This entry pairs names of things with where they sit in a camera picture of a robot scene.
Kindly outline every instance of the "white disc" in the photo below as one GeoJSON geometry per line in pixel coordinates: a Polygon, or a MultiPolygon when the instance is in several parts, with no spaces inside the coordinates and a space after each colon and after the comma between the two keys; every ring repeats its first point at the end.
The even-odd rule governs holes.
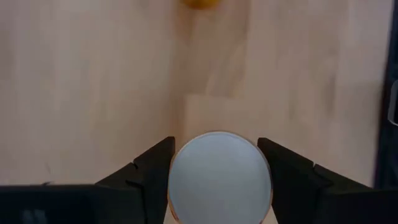
{"type": "Polygon", "coordinates": [[[259,224],[271,206],[271,193],[262,152],[227,132],[192,139],[170,169],[169,202],[181,224],[259,224]]]}

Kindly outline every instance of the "orange ball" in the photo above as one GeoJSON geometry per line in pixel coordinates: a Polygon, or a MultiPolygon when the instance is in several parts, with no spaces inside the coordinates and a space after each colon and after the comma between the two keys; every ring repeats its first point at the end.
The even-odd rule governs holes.
{"type": "Polygon", "coordinates": [[[215,6],[220,0],[182,0],[186,5],[194,9],[208,9],[215,6]]]}

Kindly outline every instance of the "light wood grain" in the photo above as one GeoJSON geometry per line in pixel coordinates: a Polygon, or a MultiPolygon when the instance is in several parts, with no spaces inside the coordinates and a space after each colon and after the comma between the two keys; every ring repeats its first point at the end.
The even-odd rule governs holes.
{"type": "Polygon", "coordinates": [[[0,1],[0,184],[94,182],[165,136],[225,129],[371,185],[391,12],[392,0],[0,1]]]}

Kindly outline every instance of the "copper rim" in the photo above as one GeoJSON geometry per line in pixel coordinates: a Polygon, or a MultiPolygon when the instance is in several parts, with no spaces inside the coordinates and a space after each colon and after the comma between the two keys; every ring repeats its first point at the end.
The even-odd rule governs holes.
{"type": "Polygon", "coordinates": [[[198,137],[200,137],[200,136],[203,136],[203,135],[205,135],[205,134],[210,134],[210,133],[215,133],[215,132],[224,132],[224,133],[228,133],[228,134],[233,134],[233,135],[235,135],[235,136],[238,136],[238,137],[241,137],[241,138],[245,139],[245,140],[246,140],[247,142],[249,142],[252,146],[254,146],[254,147],[260,152],[261,156],[263,157],[264,162],[265,162],[266,165],[267,165],[268,174],[269,174],[270,181],[271,181],[271,192],[270,192],[270,199],[269,199],[268,210],[267,210],[266,215],[264,216],[264,218],[261,220],[261,222],[260,222],[260,224],[261,224],[261,223],[266,219],[266,216],[268,215],[269,210],[271,209],[272,199],[274,198],[274,184],[272,183],[271,168],[270,168],[270,166],[269,166],[269,163],[268,163],[267,158],[265,157],[264,153],[262,153],[262,151],[260,150],[260,148],[257,147],[256,144],[254,144],[250,139],[247,139],[247,138],[241,136],[240,134],[236,134],[236,133],[233,133],[233,132],[231,132],[231,131],[216,130],[216,131],[207,131],[207,132],[205,132],[205,133],[203,133],[203,134],[199,134],[199,135],[197,135],[197,136],[195,136],[195,137],[189,139],[188,141],[186,141],[186,142],[183,144],[183,146],[181,147],[181,149],[178,151],[178,153],[174,154],[174,156],[172,157],[172,160],[171,160],[171,162],[170,162],[169,179],[168,179],[168,181],[167,181],[167,201],[168,201],[168,203],[169,203],[170,212],[171,212],[171,214],[172,214],[174,220],[175,220],[178,224],[183,224],[183,223],[180,221],[180,219],[178,218],[178,215],[177,215],[177,213],[176,213],[175,210],[174,210],[174,206],[173,206],[173,203],[172,203],[172,201],[171,201],[171,199],[170,199],[170,194],[169,194],[170,174],[171,174],[171,169],[172,169],[172,167],[173,167],[174,159],[180,154],[180,152],[183,151],[184,147],[185,147],[190,141],[192,141],[192,140],[194,140],[194,139],[196,139],[196,138],[198,138],[198,137]]]}

